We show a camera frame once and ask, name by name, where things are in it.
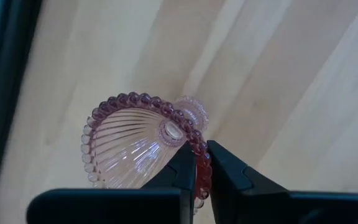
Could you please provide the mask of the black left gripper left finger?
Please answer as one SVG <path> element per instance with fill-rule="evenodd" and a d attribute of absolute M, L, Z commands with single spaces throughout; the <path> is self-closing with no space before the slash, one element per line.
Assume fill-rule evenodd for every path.
<path fill-rule="evenodd" d="M 163 169 L 143 189 L 179 188 L 194 189 L 196 182 L 196 156 L 186 142 L 169 160 Z"/>

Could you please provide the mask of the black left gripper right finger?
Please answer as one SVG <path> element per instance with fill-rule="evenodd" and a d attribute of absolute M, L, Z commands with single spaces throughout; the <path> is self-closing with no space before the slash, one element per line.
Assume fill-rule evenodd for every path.
<path fill-rule="evenodd" d="M 211 154 L 211 203 L 216 224 L 286 224 L 289 191 L 216 141 Z"/>

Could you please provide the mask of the pink glass candle holder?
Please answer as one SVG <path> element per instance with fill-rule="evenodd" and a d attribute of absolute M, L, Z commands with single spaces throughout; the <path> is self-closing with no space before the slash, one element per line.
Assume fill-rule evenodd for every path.
<path fill-rule="evenodd" d="M 147 93 L 111 96 L 88 117 L 81 151 L 88 180 L 99 189 L 139 189 L 189 143 L 196 159 L 195 208 L 211 189 L 211 158 L 203 139 L 204 106 L 190 96 L 173 103 Z"/>

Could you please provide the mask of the black metal table frame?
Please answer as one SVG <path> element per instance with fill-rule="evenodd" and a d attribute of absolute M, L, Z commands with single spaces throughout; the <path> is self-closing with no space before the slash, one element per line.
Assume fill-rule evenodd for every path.
<path fill-rule="evenodd" d="M 43 0 L 0 0 L 0 168 Z"/>

